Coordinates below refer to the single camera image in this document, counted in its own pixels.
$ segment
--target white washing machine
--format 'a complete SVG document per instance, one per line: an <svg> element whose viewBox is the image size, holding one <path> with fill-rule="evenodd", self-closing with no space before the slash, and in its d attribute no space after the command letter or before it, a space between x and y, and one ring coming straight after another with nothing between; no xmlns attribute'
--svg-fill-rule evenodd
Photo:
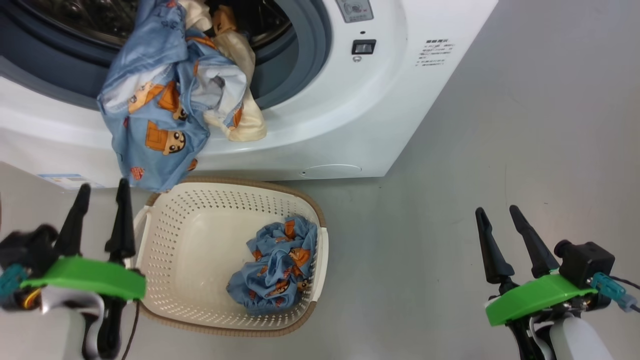
<svg viewBox="0 0 640 360"><path fill-rule="evenodd" d="M497 0L317 0L314 7L275 2L290 21L275 42L295 44L280 50L293 54L291 61L273 55L275 42L267 45L271 49L256 50L264 68L262 74L257 70L254 83L264 88L252 90L267 121L267 137L230 142L212 128L197 156L196 175L260 180L384 176ZM13 3L28 13L24 9L30 5L24 3L29 0ZM306 6L308 12L296 6ZM25 30L30 24L37 20L37 26L49 30L64 24L60 18L53 25L51 17L49 22L36 19L38 10L16 15L16 8L5 7L1 15L8 21L0 19L3 34L28 34L3 35L0 40L0 160L35 175L81 176L117 186L121 175L111 134L92 103L108 59L78 56L64 44L49 47L71 55L54 56L40 48L24 54L27 40L20 36L32 36L33 30ZM40 10L40 18L46 18L43 13ZM18 30L8 28L10 22ZM65 31L66 36L83 34ZM34 44L48 44L50 34L42 33ZM117 47L111 44L111 54ZM100 70L85 70L75 61L98 63ZM278 71L285 74L270 83L270 75ZM84 85L69 85L76 80Z"/></svg>

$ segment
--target washing machine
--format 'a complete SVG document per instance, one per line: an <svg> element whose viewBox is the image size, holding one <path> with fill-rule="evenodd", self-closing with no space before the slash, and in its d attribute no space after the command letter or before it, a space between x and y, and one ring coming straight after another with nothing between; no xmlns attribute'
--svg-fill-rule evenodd
<svg viewBox="0 0 640 360"><path fill-rule="evenodd" d="M227 0L257 56L268 133L212 127L198 174L260 180L384 176L497 0ZM0 3L0 156L73 188L120 179L97 111L137 0Z"/></svg>

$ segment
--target label sticker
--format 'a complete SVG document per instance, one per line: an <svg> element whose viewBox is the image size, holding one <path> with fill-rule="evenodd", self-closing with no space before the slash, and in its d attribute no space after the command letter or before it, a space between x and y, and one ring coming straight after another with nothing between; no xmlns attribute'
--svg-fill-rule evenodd
<svg viewBox="0 0 640 360"><path fill-rule="evenodd" d="M373 19L369 0L335 0L342 12L344 22L358 22Z"/></svg>
<svg viewBox="0 0 640 360"><path fill-rule="evenodd" d="M38 174L38 176L67 190L78 190L84 183L88 183L94 189L104 187L80 174Z"/></svg>
<svg viewBox="0 0 640 360"><path fill-rule="evenodd" d="M449 39L427 40L420 50L415 66L444 65L455 47L456 44L449 41Z"/></svg>

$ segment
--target connector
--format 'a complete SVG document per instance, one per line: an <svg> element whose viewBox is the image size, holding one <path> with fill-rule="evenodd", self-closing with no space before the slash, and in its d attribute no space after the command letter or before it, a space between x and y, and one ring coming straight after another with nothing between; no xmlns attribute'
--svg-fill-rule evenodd
<svg viewBox="0 0 640 360"><path fill-rule="evenodd" d="M631 306L638 303L635 297L627 294L627 290L622 285L602 272L595 273L588 284L602 295L615 301L620 309L626 313L631 312L633 310Z"/></svg>
<svg viewBox="0 0 640 360"><path fill-rule="evenodd" d="M13 294L28 277L29 274L21 265L10 265L2 275L0 275L0 298Z"/></svg>

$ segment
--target gray floor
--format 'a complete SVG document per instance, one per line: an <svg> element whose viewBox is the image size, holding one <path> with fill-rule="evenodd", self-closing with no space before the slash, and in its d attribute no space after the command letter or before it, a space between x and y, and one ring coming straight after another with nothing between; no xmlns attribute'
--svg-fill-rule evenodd
<svg viewBox="0 0 640 360"><path fill-rule="evenodd" d="M531 264L510 204L549 247L595 241L616 255L615 274L640 281L639 13L633 0L501 1L386 177L287 183L318 201L331 241L323 295L301 329L223 338L141 318L129 359L516 359L510 333L484 315L497 287L484 281L478 206L518 282ZM7 166L0 179L2 236L60 225L73 201ZM114 194L92 198L86 256L104 258ZM137 208L146 196L134 193ZM616 359L637 358L640 315L611 306L585 318ZM131 320L128 309L124 336ZM12 359L72 359L58 342L69 321L0 314L0 347Z"/></svg>

